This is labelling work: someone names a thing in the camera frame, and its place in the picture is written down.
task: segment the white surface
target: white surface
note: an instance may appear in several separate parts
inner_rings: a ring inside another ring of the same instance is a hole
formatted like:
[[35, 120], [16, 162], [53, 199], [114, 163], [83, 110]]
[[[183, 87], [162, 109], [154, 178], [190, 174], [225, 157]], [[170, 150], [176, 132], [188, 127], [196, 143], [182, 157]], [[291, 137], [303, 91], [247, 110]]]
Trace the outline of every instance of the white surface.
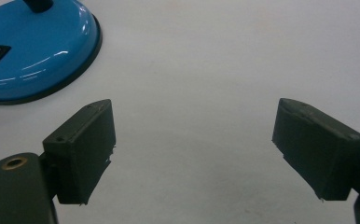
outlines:
[[281, 97], [360, 132], [360, 1], [82, 3], [104, 30], [93, 65], [0, 106], [1, 160], [40, 154], [81, 106], [112, 100], [113, 163], [87, 206], [57, 204], [61, 223], [354, 223], [355, 194], [322, 203], [271, 134]]

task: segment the blue object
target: blue object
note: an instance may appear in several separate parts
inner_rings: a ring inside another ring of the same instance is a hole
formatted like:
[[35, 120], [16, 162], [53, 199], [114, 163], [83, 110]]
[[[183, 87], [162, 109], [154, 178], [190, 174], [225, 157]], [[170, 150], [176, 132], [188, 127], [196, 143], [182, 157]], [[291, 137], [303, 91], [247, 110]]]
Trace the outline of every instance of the blue object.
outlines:
[[41, 13], [21, 0], [0, 6], [0, 104], [60, 90], [90, 66], [101, 45], [99, 22], [76, 0], [56, 0]]

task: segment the white table surface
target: white table surface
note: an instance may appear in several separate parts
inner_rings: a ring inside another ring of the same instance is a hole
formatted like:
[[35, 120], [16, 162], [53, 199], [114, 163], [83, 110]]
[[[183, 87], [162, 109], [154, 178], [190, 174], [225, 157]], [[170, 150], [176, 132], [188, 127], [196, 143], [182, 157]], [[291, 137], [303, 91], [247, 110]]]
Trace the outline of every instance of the white table surface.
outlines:
[[80, 107], [112, 100], [113, 163], [88, 205], [55, 199], [62, 224], [354, 223], [356, 193], [321, 202], [271, 135], [281, 97], [360, 132], [360, 1], [82, 3], [104, 31], [92, 66], [0, 105], [1, 160], [41, 154]]

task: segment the blue lid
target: blue lid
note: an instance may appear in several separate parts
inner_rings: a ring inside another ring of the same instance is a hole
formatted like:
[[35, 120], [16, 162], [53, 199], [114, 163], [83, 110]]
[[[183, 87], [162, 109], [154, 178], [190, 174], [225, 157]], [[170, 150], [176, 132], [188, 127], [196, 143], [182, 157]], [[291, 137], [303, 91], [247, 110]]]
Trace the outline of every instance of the blue lid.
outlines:
[[99, 52], [98, 22], [76, 0], [33, 13], [21, 0], [0, 6], [0, 104], [28, 102], [73, 81]]

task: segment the black rim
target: black rim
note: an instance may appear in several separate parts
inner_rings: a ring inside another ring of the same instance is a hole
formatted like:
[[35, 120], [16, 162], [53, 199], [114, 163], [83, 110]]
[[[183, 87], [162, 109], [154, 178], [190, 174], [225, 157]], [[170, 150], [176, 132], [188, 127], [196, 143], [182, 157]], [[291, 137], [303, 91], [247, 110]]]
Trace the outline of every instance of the black rim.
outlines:
[[64, 87], [66, 87], [67, 85], [72, 83], [74, 80], [76, 80], [78, 77], [80, 77], [90, 67], [90, 65], [93, 63], [95, 58], [98, 56], [98, 53], [101, 50], [101, 46], [102, 46], [102, 42], [103, 42], [103, 33], [102, 33], [101, 25], [95, 16], [93, 16], [93, 18], [95, 20], [96, 27], [98, 30], [98, 36], [99, 36], [98, 42], [96, 43], [95, 49], [93, 50], [92, 54], [87, 58], [87, 60], [83, 64], [81, 64], [81, 66], [79, 66], [77, 68], [77, 70], [73, 74], [71, 74], [69, 77], [67, 77], [61, 83], [59, 83], [45, 91], [39, 92], [35, 95], [25, 97], [22, 99], [11, 100], [11, 101], [0, 101], [0, 105], [20, 105], [20, 104], [30, 103], [35, 100], [39, 100], [41, 98], [51, 95], [52, 93], [54, 93], [56, 91], [60, 91], [61, 89], [63, 89]]

